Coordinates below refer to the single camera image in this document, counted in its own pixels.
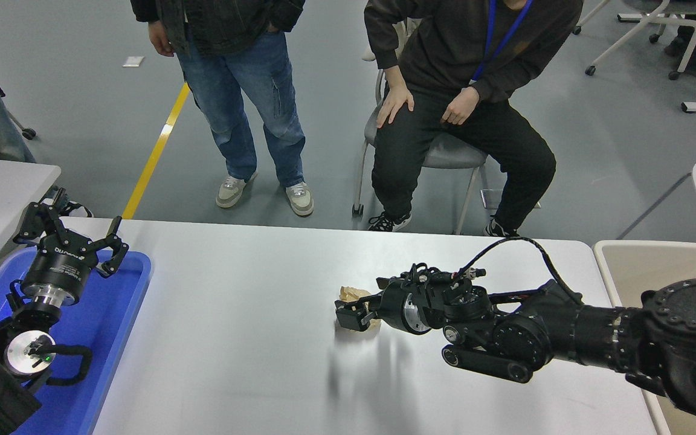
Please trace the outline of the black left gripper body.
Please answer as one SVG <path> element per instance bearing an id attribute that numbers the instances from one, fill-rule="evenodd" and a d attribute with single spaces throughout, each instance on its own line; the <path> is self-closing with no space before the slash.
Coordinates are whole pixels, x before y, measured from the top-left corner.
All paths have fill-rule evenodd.
<path id="1" fill-rule="evenodd" d="M 95 251 L 81 251 L 88 242 L 70 242 L 68 246 L 53 235 L 37 244 L 37 253 L 30 269 L 22 279 L 23 294 L 35 294 L 40 286 L 52 286 L 69 294 L 82 294 L 89 273 L 98 264 Z"/>

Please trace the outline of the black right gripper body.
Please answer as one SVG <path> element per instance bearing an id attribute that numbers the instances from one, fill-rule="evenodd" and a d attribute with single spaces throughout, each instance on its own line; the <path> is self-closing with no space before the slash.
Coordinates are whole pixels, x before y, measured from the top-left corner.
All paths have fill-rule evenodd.
<path id="1" fill-rule="evenodd" d="M 402 287 L 401 281 L 390 281 L 381 295 L 381 302 L 376 311 L 378 318 L 392 328 L 412 333 L 413 306 L 409 295 L 409 292 Z"/>

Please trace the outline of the person's right hand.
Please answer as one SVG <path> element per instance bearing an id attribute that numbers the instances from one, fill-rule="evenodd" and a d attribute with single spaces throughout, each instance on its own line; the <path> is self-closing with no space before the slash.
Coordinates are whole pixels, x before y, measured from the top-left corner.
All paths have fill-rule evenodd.
<path id="1" fill-rule="evenodd" d="M 376 127 L 381 129 L 392 124 L 404 108 L 414 111 L 414 98 L 411 91 L 403 83 L 390 85 L 376 116 Z"/>
<path id="2" fill-rule="evenodd" d="M 175 53 L 172 48 L 172 44 L 161 21 L 148 22 L 147 33 L 149 34 L 149 40 L 158 55 L 163 57 L 174 57 Z"/>

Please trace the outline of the person's left hand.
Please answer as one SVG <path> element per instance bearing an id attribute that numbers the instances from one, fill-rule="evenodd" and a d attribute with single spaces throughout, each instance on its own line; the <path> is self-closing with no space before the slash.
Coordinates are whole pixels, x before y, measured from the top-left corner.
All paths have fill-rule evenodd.
<path id="1" fill-rule="evenodd" d="M 480 102 L 480 94 L 472 86 L 462 88 L 460 93 L 447 105 L 441 122 L 462 126 L 472 115 Z"/>

